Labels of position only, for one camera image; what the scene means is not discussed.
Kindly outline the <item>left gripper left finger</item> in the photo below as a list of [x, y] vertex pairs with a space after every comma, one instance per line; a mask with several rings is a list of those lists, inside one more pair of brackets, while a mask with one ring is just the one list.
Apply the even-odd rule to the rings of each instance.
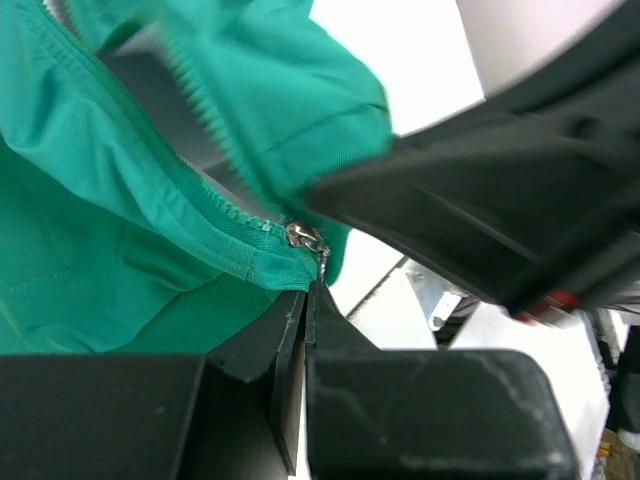
[[287, 291], [211, 352], [206, 473], [294, 473], [304, 370], [304, 292]]

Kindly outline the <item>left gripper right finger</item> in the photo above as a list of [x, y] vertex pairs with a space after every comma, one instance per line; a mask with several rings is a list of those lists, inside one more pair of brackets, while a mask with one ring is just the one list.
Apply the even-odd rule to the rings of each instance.
[[304, 341], [307, 349], [377, 350], [339, 311], [322, 282], [313, 282], [308, 293]]

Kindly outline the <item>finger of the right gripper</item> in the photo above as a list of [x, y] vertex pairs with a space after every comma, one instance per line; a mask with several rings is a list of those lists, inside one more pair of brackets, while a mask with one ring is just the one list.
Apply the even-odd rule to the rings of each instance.
[[515, 318], [608, 304], [639, 277], [638, 3], [308, 205]]

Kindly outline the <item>green zip-up jacket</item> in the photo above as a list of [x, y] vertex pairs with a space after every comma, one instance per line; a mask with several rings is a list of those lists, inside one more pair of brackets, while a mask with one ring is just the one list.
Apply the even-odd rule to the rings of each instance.
[[340, 274], [315, 181], [387, 154], [308, 1], [1, 5], [1, 351], [206, 353]]

